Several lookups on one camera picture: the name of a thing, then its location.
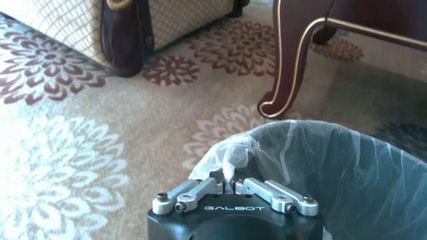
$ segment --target gold trim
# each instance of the gold trim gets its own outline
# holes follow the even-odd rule
[[[265,114],[264,111],[262,111],[262,106],[265,105],[270,105],[274,101],[276,101],[276,98],[277,98],[277,95],[278,95],[278,88],[280,88],[280,84],[281,84],[281,65],[282,65],[282,57],[281,57],[281,16],[280,16],[280,6],[281,6],[281,1],[278,0],[278,3],[277,3],[277,35],[278,35],[278,72],[277,72],[277,83],[276,83],[276,87],[274,87],[274,91],[273,91],[273,95],[272,95],[272,100],[270,101],[265,101],[262,102],[260,105],[258,105],[258,111],[260,113],[262,114],[264,117],[266,118],[274,118],[277,117],[282,112],[284,110],[286,109],[289,103],[290,103],[290,99],[292,99],[292,96],[294,94],[294,88],[296,88],[296,81],[297,81],[297,69],[298,69],[298,60],[300,60],[300,55],[301,55],[301,47],[302,47],[302,42],[304,42],[304,39],[306,37],[306,33],[308,31],[310,30],[310,28],[313,26],[316,26],[318,23],[324,22],[325,21],[325,18],[324,17],[320,17],[317,19],[314,19],[309,25],[306,26],[301,36],[300,36],[300,40],[298,40],[298,45],[297,45],[297,51],[296,51],[296,62],[294,62],[294,68],[293,68],[293,78],[292,78],[292,87],[290,87],[290,92],[289,92],[289,95],[288,95],[288,98],[286,98],[286,101],[285,101],[285,104],[282,106],[282,108],[278,110],[278,112],[273,113],[273,114]],[[401,36],[401,35],[397,35],[397,34],[393,34],[393,33],[389,33],[389,32],[385,32],[385,31],[381,31],[381,30],[376,30],[373,28],[369,28],[369,27],[365,27],[365,26],[361,26],[361,25],[357,25],[354,23],[350,23],[350,22],[346,22],[346,21],[342,21],[342,20],[338,20],[336,18],[328,18],[326,19],[328,22],[336,24],[337,26],[344,26],[348,28],[348,30],[357,30],[360,32],[365,32],[365,33],[369,33],[369,34],[373,34],[373,35],[377,35],[380,37],[385,37],[385,38],[389,38],[389,39],[394,39],[400,42],[405,42],[405,43],[409,43],[409,44],[413,44],[413,45],[418,45],[421,46],[422,48],[427,48],[427,42],[425,41],[420,41],[420,40],[416,40],[416,39],[412,39],[409,37],[405,37],[405,36]]]
[[[133,0],[106,0],[106,5],[110,10],[117,11],[129,6]]]
[[[405,42],[405,43],[409,43],[409,44],[413,44],[413,45],[418,45],[422,48],[427,48],[427,42],[425,41],[420,41],[420,40],[416,40],[413,38],[409,38],[409,37],[405,37],[405,36],[401,36],[401,35],[381,31],[381,30],[376,30],[376,29],[369,28],[366,26],[361,26],[361,25],[353,24],[353,23],[350,23],[348,21],[338,20],[336,18],[328,18],[326,22],[330,22],[330,23],[333,23],[333,24],[336,24],[338,26],[344,26],[349,30],[358,30],[358,31],[369,33],[369,34],[374,34],[374,35],[377,35],[380,37],[394,39],[394,40],[398,40],[400,42]]]
[[[289,97],[286,98],[286,101],[285,101],[285,104],[282,106],[282,108],[280,109],[278,112],[273,113],[273,114],[265,114],[264,111],[262,111],[262,106],[264,105],[270,105],[274,101],[276,101],[276,98],[277,98],[277,95],[278,95],[278,89],[280,89],[280,84],[281,84],[281,63],[282,63],[282,57],[281,57],[281,27],[280,27],[280,11],[277,13],[277,18],[278,18],[278,21],[277,21],[277,29],[278,29],[278,72],[277,72],[277,84],[276,84],[276,87],[274,87],[274,91],[273,91],[273,95],[272,95],[272,100],[270,101],[265,101],[262,102],[260,105],[258,105],[258,111],[260,113],[262,114],[264,117],[266,118],[274,118],[277,117],[285,110],[285,108],[288,107],[289,103],[290,103],[290,99],[292,99],[292,96],[293,96],[293,92],[294,92],[294,89],[296,89],[296,78],[297,78],[297,69],[298,69],[298,60],[300,60],[300,52],[301,52],[301,47],[302,47],[302,42],[304,42],[304,39],[305,39],[305,35],[308,33],[308,31],[310,30],[310,28],[313,26],[316,26],[318,23],[324,23],[325,21],[325,18],[324,17],[320,17],[317,18],[316,20],[313,20],[309,25],[306,26],[301,36],[300,36],[300,40],[298,40],[298,45],[297,45],[297,51],[296,51],[296,62],[294,62],[294,68],[293,68],[293,79],[292,79],[292,87],[290,87],[290,93],[289,93]]]

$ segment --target plastic trash bag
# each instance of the plastic trash bag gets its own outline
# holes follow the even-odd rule
[[[326,238],[427,239],[427,164],[388,143],[337,124],[277,121],[213,145],[188,178],[222,168],[229,180],[249,156],[265,179],[317,200]]]

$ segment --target floor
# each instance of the floor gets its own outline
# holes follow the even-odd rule
[[[250,4],[131,78],[0,17],[0,236],[144,239],[157,192],[266,122],[272,11]],[[310,46],[288,119],[338,123],[427,159],[427,53],[338,31]]]

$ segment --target dark wooden furniture leg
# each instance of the dark wooden furniture leg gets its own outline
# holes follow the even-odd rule
[[[324,24],[330,4],[332,0],[274,0],[274,80],[272,90],[257,103],[258,113],[265,118],[280,118],[293,103],[312,33]]]
[[[312,35],[312,42],[317,45],[324,45],[330,40],[336,33],[336,28],[329,26],[322,26],[318,31],[316,31]]]
[[[233,0],[232,12],[226,15],[229,18],[238,18],[242,15],[242,8],[249,4],[250,0]]]
[[[99,45],[121,77],[137,74],[142,69],[142,41],[134,0],[102,0]]]

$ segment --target screw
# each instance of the screw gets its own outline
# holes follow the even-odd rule
[[[160,202],[165,202],[168,200],[168,194],[165,192],[158,192],[156,198]]]
[[[296,211],[296,207],[293,205],[293,203],[288,203],[284,205],[284,213],[285,214],[292,214]]]
[[[310,195],[304,195],[301,197],[302,201],[306,202],[306,203],[312,203],[313,202],[313,197]]]
[[[186,209],[185,203],[178,202],[178,203],[174,204],[174,210],[176,210],[176,212],[182,213],[182,212],[185,211],[185,209]]]

